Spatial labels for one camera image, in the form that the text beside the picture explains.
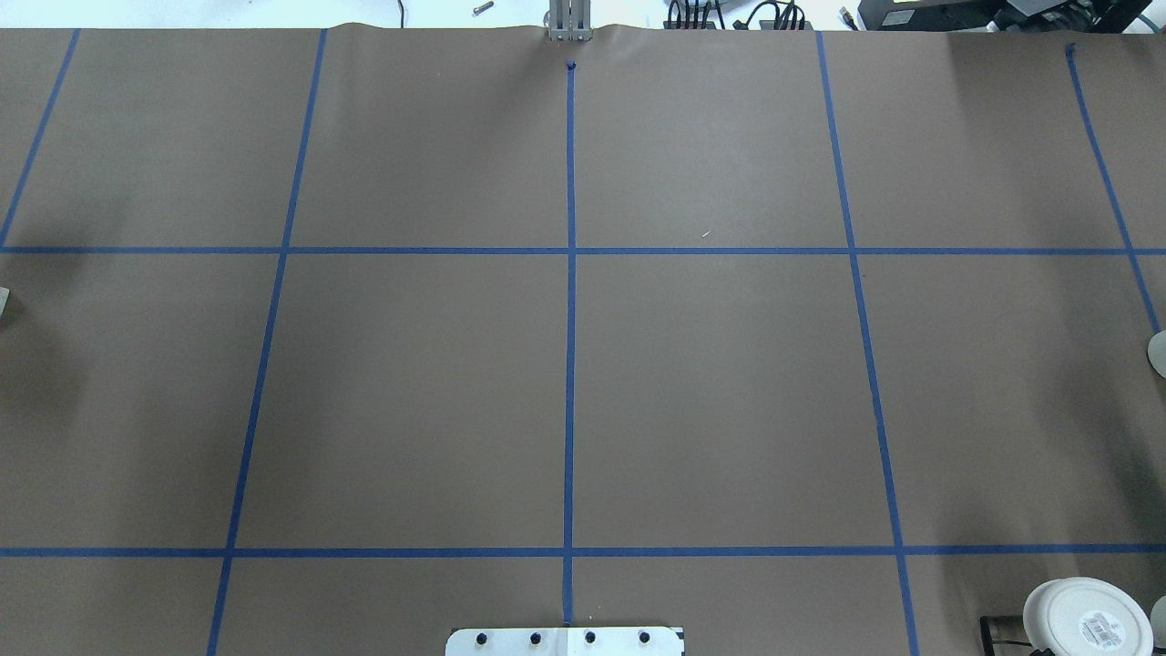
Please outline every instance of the label on white lid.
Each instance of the label on white lid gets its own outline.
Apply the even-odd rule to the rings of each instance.
[[[1116,651],[1125,642],[1125,627],[1112,614],[1090,611],[1081,615],[1081,637],[1102,651]]]

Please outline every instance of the white object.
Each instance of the white object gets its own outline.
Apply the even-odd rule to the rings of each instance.
[[[1154,372],[1166,379],[1166,331],[1150,338],[1146,355],[1150,357],[1150,366],[1154,368]]]
[[[1024,605],[1024,630],[1037,649],[1056,656],[1150,656],[1150,619],[1117,587],[1075,577],[1032,591]]]
[[[1166,648],[1166,597],[1159,599],[1150,611],[1150,626],[1154,630],[1154,643]]]
[[[445,656],[683,656],[684,629],[669,627],[570,627],[459,629]]]

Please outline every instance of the grid square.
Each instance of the grid square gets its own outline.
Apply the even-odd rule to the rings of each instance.
[[[1048,580],[1109,581],[1147,612],[1166,590],[1163,555],[922,556],[908,558],[907,564],[921,654],[983,653],[979,616],[1020,615],[1028,593]],[[1000,646],[997,654],[1030,656],[1032,648]]]
[[[0,255],[0,544],[218,548],[269,255]]]
[[[293,256],[239,545],[561,545],[566,269]]]
[[[1157,35],[1086,36],[1074,62],[1135,246],[1166,247],[1166,44]]]
[[[907,654],[888,557],[577,558],[575,620],[683,627],[689,654]]]
[[[578,267],[576,545],[891,543],[845,256]]]
[[[506,34],[329,33],[296,245],[566,245],[563,58]]]
[[[317,38],[83,33],[9,244],[279,245]]]
[[[1163,385],[1129,260],[868,256],[904,539],[1166,535]]]
[[[5,656],[202,654],[222,562],[6,558]]]
[[[576,69],[580,245],[845,245],[814,35],[773,36],[596,33]],[[750,59],[780,72],[729,63]]]
[[[61,69],[68,30],[0,30],[0,212],[8,211],[44,105]],[[0,223],[5,213],[0,213]]]
[[[859,246],[1122,246],[1065,62],[1075,36],[823,36]]]
[[[556,558],[236,560],[218,654],[443,654],[455,628],[557,627]]]

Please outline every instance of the white label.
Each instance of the white label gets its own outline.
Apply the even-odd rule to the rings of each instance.
[[[911,22],[911,16],[913,15],[915,15],[914,9],[899,9],[898,12],[887,12],[886,15],[883,16],[881,27],[890,27],[894,24],[907,24],[908,22]]]
[[[1125,642],[1125,627],[1112,614],[1090,611],[1081,615],[1081,637],[1102,651],[1114,651]]]

